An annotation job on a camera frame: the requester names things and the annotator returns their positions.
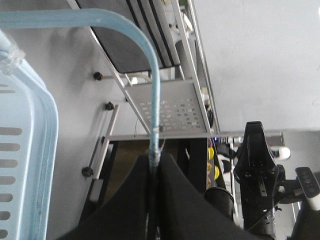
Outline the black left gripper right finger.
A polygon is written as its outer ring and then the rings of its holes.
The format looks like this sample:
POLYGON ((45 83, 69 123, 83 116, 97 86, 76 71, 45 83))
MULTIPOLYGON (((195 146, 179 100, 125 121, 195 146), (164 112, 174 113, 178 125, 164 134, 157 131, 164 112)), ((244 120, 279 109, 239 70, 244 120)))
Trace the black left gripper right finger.
POLYGON ((186 178, 171 154, 162 153, 157 176, 161 239, 265 239, 236 226, 208 203, 186 178))

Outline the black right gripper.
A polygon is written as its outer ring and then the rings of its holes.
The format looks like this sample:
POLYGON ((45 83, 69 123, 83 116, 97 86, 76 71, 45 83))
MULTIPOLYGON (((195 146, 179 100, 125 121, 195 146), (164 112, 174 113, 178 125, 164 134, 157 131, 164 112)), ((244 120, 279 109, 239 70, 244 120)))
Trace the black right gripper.
POLYGON ((250 233, 274 233, 274 200, 285 172, 283 166, 274 161, 260 121, 246 123, 237 156, 243 228, 250 233))

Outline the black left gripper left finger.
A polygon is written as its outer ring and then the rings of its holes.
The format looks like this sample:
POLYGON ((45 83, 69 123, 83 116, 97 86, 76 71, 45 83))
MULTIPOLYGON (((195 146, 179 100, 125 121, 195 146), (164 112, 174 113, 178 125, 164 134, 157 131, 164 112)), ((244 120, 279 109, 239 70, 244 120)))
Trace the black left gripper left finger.
POLYGON ((144 240, 149 201, 149 159, 139 155, 115 194, 61 240, 144 240))

